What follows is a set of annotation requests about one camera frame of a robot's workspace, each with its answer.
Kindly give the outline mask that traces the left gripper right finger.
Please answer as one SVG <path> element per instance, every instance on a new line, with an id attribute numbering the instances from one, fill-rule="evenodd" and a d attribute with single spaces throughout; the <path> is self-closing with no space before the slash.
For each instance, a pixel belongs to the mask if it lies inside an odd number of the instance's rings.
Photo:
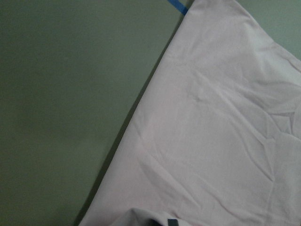
<path id="1" fill-rule="evenodd" d="M 168 226 L 179 226 L 179 222 L 177 219 L 168 219 L 167 224 Z"/>

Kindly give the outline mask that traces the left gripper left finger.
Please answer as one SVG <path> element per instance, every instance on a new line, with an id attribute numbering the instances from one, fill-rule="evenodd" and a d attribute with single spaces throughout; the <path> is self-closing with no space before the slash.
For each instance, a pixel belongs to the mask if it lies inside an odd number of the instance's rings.
<path id="1" fill-rule="evenodd" d="M 162 226 L 162 225 L 154 219 L 148 219 L 147 226 Z"/>

